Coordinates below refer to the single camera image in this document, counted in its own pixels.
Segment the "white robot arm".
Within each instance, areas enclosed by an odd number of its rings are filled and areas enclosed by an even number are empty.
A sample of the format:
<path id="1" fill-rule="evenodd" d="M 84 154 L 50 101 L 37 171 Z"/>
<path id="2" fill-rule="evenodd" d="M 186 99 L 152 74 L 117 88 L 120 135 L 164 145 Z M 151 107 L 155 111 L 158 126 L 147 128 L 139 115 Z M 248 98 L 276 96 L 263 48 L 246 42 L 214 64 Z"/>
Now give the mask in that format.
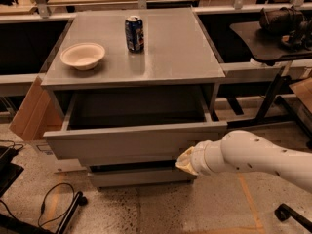
<path id="1" fill-rule="evenodd" d="M 232 131 L 218 141 L 201 141 L 175 165 L 192 175 L 263 172 L 312 192 L 312 154 L 291 150 L 247 131 Z"/>

